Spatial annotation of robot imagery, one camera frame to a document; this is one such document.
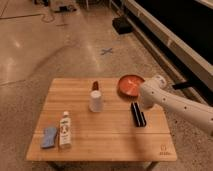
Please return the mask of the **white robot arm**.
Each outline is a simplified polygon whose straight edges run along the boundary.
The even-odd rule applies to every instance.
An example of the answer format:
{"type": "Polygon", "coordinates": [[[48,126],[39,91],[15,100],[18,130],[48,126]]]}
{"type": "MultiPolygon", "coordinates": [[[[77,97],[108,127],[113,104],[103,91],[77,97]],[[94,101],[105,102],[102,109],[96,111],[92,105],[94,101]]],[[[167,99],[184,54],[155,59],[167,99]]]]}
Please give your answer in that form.
{"type": "Polygon", "coordinates": [[[158,104],[213,136],[213,107],[168,93],[164,90],[167,82],[161,75],[156,75],[139,86],[139,104],[145,111],[158,104]]]}

